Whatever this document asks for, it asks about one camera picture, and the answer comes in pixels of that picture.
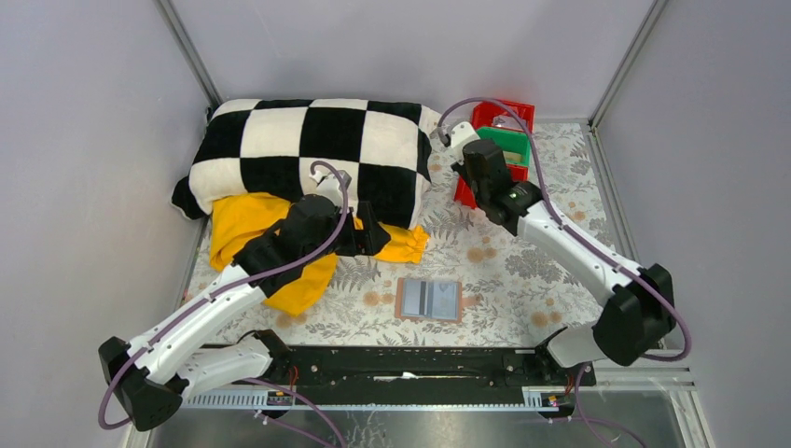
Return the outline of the pink leather card holder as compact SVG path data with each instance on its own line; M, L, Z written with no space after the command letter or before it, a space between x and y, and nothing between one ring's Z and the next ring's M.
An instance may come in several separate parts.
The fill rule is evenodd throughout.
M399 278L395 294L395 317L461 323L465 308L463 285L458 281Z

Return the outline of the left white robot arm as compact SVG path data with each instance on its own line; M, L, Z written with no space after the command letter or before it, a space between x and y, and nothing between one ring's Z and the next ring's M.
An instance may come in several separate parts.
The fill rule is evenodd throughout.
M205 391L284 373L289 350L271 330L255 330L222 348L202 347L233 317L298 280L309 263L326 255L373 256L390 240L368 202L353 209L320 195L303 197L285 218L245 243L184 307L128 342L111 337L99 347L108 383L100 409L116 398L128 423L147 431Z

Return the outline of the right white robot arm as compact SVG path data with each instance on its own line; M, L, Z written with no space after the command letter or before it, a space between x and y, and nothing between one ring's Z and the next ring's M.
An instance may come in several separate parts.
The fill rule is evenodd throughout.
M571 368L609 359L630 366L676 326L673 279L659 264L648 268L610 250L574 221L550 211L552 203L529 182L516 182L503 150L491 139L449 145L452 169L486 217L549 254L601 305L597 321L554 333L541 345L552 362Z

